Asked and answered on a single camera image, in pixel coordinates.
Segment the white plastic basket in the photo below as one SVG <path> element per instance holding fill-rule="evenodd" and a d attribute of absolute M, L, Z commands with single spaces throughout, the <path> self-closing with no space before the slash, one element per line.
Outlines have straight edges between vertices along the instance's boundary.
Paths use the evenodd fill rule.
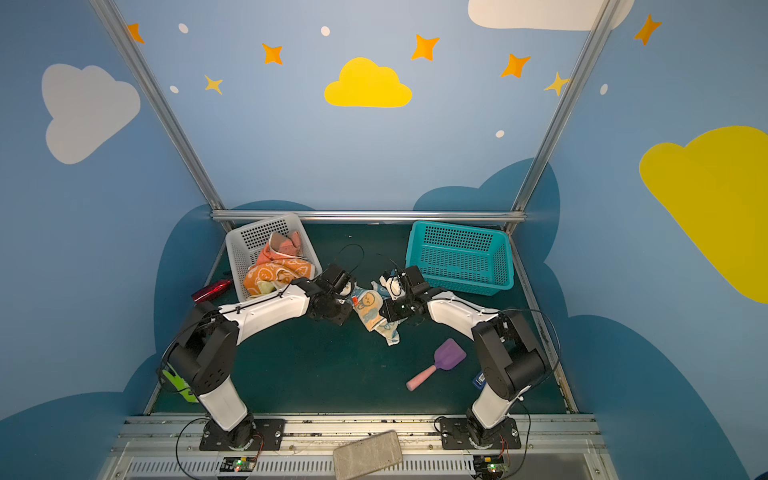
<path fill-rule="evenodd" d="M 287 236 L 294 231 L 298 233 L 301 240 L 303 248 L 301 258 L 313 265 L 310 278 L 314 278 L 322 271 L 322 266 L 302 222 L 295 213 L 288 212 L 251 223 L 236 228 L 226 235 L 225 243 L 234 288 L 240 301 L 250 297 L 245 286 L 247 272 L 256 264 L 258 254 L 268 244 L 271 235 L 280 233 Z"/>

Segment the orange bunny pattern towel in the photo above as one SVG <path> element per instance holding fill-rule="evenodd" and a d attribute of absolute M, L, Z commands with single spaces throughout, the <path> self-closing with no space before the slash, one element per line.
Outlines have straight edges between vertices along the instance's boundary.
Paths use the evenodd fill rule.
<path fill-rule="evenodd" d="M 247 298 L 259 297 L 284 288 L 298 278 L 311 279 L 315 266 L 303 259 L 274 260 L 253 265 L 243 280 Z"/>

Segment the grey sponge block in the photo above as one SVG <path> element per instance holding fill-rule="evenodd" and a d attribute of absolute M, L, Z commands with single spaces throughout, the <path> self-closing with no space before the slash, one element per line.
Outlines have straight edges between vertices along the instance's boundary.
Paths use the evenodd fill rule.
<path fill-rule="evenodd" d="M 401 444 L 394 430 L 342 445 L 333 451 L 334 474 L 338 480 L 357 479 L 402 461 Z"/>

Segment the blue bunny pattern towel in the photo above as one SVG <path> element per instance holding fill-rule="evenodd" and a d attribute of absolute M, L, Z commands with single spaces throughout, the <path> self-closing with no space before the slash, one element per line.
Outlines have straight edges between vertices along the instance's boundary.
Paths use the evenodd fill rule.
<path fill-rule="evenodd" d="M 348 302 L 352 305 L 367 331 L 377 332 L 386 340 L 388 346 L 394 346 L 400 343 L 398 326 L 402 320 L 389 321 L 380 313 L 384 301 L 390 298 L 391 296 L 385 287 L 372 282 L 370 289 L 356 286 L 352 290 Z"/>

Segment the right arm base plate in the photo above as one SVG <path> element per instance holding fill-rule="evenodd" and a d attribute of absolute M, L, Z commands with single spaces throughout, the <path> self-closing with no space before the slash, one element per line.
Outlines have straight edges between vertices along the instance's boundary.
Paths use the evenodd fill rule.
<path fill-rule="evenodd" d="M 517 423 L 505 418 L 500 424 L 485 428 L 474 418 L 439 416 L 433 422 L 444 450 L 518 450 L 522 448 Z"/>

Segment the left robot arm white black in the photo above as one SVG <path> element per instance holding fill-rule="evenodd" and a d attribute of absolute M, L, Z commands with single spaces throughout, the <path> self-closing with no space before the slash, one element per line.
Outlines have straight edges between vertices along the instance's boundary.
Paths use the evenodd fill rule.
<path fill-rule="evenodd" d="M 300 278 L 264 297 L 229 306 L 208 302 L 193 308 L 161 360 L 180 376 L 225 433 L 250 429 L 251 415 L 232 380 L 238 347 L 281 322 L 310 315 L 344 322 L 351 312 L 346 298 L 354 278 Z"/>

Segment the right green circuit board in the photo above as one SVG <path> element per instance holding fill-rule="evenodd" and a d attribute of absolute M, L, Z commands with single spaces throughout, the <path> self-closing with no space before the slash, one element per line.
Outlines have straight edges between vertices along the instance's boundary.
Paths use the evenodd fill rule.
<path fill-rule="evenodd" d="M 474 479 L 500 479 L 509 471 L 502 456 L 474 456 L 472 467 Z"/>

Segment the purple pink toy scoop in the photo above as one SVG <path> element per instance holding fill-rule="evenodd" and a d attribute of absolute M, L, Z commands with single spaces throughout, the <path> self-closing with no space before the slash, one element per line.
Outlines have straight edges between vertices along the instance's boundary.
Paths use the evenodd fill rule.
<path fill-rule="evenodd" d="M 406 383 L 406 388 L 409 391 L 415 390 L 436 371 L 452 370 L 460 364 L 466 356 L 466 352 L 454 339 L 446 340 L 435 350 L 433 364 L 409 380 Z"/>

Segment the teal plastic basket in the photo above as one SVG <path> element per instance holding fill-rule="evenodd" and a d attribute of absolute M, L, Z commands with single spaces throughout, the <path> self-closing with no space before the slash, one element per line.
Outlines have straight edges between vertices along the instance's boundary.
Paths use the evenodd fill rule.
<path fill-rule="evenodd" d="M 506 233 L 431 221 L 413 224 L 405 263 L 434 287 L 493 296 L 514 286 L 514 261 Z"/>

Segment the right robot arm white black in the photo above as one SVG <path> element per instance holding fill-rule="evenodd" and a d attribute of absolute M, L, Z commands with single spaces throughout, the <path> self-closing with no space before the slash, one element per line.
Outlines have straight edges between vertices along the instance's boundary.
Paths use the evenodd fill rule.
<path fill-rule="evenodd" d="M 379 313 L 388 321 L 423 315 L 473 341 L 485 378 L 467 413 L 478 438 L 498 431 L 512 405 L 554 370 L 522 309 L 486 308 L 442 288 L 419 286 L 386 299 Z"/>

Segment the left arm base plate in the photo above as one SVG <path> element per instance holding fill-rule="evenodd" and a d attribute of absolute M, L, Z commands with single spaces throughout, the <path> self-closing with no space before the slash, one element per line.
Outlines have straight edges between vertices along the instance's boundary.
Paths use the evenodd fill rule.
<path fill-rule="evenodd" d="M 203 429 L 201 451 L 277 451 L 281 447 L 286 421 L 281 418 L 254 419 L 247 416 L 232 430 L 225 431 L 214 420 Z"/>

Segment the green circuit board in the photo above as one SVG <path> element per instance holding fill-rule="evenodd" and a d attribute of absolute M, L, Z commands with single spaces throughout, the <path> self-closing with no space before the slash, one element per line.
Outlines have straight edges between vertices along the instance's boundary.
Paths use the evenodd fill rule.
<path fill-rule="evenodd" d="M 225 457 L 220 464 L 220 473 L 251 473 L 257 466 L 256 457 Z"/>
<path fill-rule="evenodd" d="M 509 471 L 502 456 L 474 456 L 472 467 L 474 479 L 500 479 Z"/>

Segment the green work glove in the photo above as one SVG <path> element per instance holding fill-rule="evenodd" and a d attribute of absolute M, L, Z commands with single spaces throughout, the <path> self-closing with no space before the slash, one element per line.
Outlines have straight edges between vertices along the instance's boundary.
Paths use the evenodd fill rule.
<path fill-rule="evenodd" d="M 180 395 L 188 403 L 198 403 L 189 385 L 172 368 L 162 367 L 158 371 L 160 388 L 171 394 Z"/>

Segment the left green circuit board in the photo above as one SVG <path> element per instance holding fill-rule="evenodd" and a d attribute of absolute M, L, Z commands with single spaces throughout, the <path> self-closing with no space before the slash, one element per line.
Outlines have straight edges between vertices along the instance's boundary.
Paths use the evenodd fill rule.
<path fill-rule="evenodd" d="M 220 464 L 220 473 L 251 473 L 257 466 L 256 457 L 225 457 Z"/>

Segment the pink red towel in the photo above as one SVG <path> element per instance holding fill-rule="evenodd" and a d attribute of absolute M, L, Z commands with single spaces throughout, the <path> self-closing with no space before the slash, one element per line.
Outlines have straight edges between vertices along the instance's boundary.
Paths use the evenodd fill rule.
<path fill-rule="evenodd" d="M 262 265 L 278 260 L 301 258 L 302 256 L 302 241 L 298 231 L 292 231 L 288 235 L 273 232 L 267 244 L 260 251 L 256 264 Z"/>

